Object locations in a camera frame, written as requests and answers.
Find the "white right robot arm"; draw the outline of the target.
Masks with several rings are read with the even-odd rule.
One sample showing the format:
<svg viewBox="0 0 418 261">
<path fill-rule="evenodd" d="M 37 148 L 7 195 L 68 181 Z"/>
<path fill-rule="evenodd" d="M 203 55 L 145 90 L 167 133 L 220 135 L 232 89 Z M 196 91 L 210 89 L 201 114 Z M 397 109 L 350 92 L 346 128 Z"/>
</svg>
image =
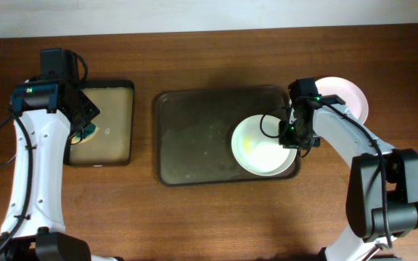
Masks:
<svg viewBox="0 0 418 261">
<path fill-rule="evenodd" d="M 350 168 L 339 238 L 321 249 L 319 260 L 373 260 L 393 241 L 418 229 L 418 154 L 381 141 L 336 95 L 298 96 L 292 123 L 281 122 L 279 143 L 309 151 L 324 138 Z"/>
</svg>

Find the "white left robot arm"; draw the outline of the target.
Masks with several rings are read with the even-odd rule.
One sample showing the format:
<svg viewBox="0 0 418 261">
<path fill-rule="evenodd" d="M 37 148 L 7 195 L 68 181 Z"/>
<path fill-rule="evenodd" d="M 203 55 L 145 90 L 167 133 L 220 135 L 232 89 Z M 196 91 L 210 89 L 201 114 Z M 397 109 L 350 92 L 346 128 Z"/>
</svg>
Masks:
<svg viewBox="0 0 418 261">
<path fill-rule="evenodd" d="M 16 134 L 9 207 L 0 230 L 0 260 L 98 260 L 65 232 L 62 166 L 66 143 L 99 114 L 73 83 L 24 83 L 10 98 Z"/>
</svg>

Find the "green and yellow sponge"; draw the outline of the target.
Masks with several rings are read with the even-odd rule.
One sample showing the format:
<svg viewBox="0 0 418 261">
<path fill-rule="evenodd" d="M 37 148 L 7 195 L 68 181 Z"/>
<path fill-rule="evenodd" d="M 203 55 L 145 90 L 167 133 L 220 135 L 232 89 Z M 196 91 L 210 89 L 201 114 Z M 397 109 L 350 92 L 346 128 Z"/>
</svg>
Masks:
<svg viewBox="0 0 418 261">
<path fill-rule="evenodd" d="M 85 128 L 83 128 L 70 140 L 70 144 L 76 145 L 85 143 L 92 139 L 96 135 L 98 130 L 99 128 L 95 124 L 89 123 Z"/>
</svg>

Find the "cream white plate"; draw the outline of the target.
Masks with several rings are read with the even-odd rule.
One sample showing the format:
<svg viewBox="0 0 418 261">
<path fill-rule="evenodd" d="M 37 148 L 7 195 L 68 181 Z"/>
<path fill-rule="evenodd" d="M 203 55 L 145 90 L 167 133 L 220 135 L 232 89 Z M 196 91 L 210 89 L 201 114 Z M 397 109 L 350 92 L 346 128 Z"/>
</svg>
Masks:
<svg viewBox="0 0 418 261">
<path fill-rule="evenodd" d="M 280 119 L 271 115 L 253 115 L 238 124 L 231 136 L 235 160 L 248 172 L 268 177 L 279 175 L 295 161 L 297 150 L 285 149 L 278 138 Z"/>
</svg>

